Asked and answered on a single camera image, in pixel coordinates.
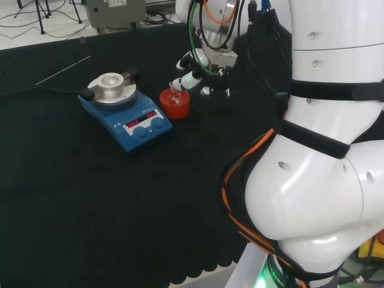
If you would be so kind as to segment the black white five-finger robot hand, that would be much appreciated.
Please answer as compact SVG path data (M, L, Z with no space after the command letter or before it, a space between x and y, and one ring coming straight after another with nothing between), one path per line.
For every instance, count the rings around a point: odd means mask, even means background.
M201 82L206 85L201 89L202 95L214 91L224 91L230 97L229 74L233 70L238 55L232 50L213 51L209 48L197 48L187 52L176 64L177 69L186 73L170 82L172 91L192 91Z

